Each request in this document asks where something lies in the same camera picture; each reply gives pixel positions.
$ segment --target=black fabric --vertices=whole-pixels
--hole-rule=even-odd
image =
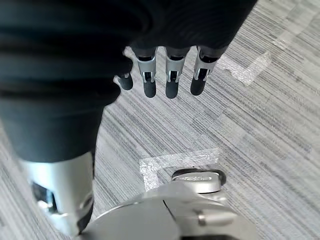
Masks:
[[[40,162],[91,151],[103,107],[120,94],[114,75],[131,70],[126,46],[207,46],[218,58],[255,2],[1,1],[0,117],[12,146]],[[155,83],[144,90],[153,97]]]

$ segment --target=robotic finger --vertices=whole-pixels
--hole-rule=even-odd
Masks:
[[[148,98],[156,95],[156,51],[157,48],[132,49],[138,62],[139,71],[143,81],[144,94]]]
[[[185,64],[189,47],[176,49],[166,47],[165,71],[166,71],[166,86],[165,95],[169,99],[174,99],[178,94],[179,80]]]

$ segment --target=floor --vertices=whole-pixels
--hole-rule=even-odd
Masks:
[[[189,90],[194,48],[174,100],[165,97],[162,48],[153,99],[135,65],[133,90],[104,112],[93,218],[177,168],[217,164],[229,205],[261,239],[320,239],[319,12],[318,0],[260,0],[197,97]],[[0,239],[68,239],[30,204],[0,131]]]

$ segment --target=silver metal part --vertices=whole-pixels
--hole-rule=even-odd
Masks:
[[[195,80],[198,80],[200,69],[205,69],[206,74],[205,74],[205,77],[203,78],[203,81],[206,81],[208,78],[208,75],[213,71],[215,65],[217,64],[217,61],[214,61],[211,63],[207,63],[207,62],[202,61],[200,58],[200,51],[201,51],[201,48],[198,47],[198,53],[196,55],[195,64],[194,64],[194,76],[193,77]]]
[[[90,152],[70,160],[54,163],[21,161],[29,183],[51,191],[56,203],[56,212],[40,200],[38,206],[53,225],[63,234],[76,236],[78,221],[93,205],[93,159]]]
[[[183,182],[195,193],[207,194],[220,191],[219,174],[215,172],[191,172],[176,176],[172,181]]]
[[[137,58],[140,74],[144,83],[147,82],[146,73],[151,73],[151,83],[155,82],[156,77],[156,54],[149,61],[141,61]]]
[[[98,217],[80,239],[179,240],[181,232],[162,199],[128,204]]]
[[[184,68],[186,58],[184,57],[181,60],[172,60],[168,56],[166,56],[165,60],[165,69],[166,69],[166,80],[171,82],[171,73],[176,72],[175,82],[178,83],[180,76],[182,74],[182,70]]]
[[[196,193],[187,182],[174,180],[113,208],[90,223],[79,238],[177,240],[229,236],[238,240],[258,239],[251,222],[211,200],[207,194]]]

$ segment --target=gray carpet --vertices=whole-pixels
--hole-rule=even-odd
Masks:
[[[162,48],[153,99],[135,65],[133,90],[104,112],[93,218],[155,181],[140,163],[186,166],[183,156],[214,150],[207,164],[225,170],[229,205],[255,223],[261,239],[320,239],[319,12],[318,0],[260,0],[197,97],[190,94],[196,49],[173,100],[165,97]],[[31,204],[3,130],[0,136],[0,239],[67,239]],[[159,182],[177,167],[163,168]]]

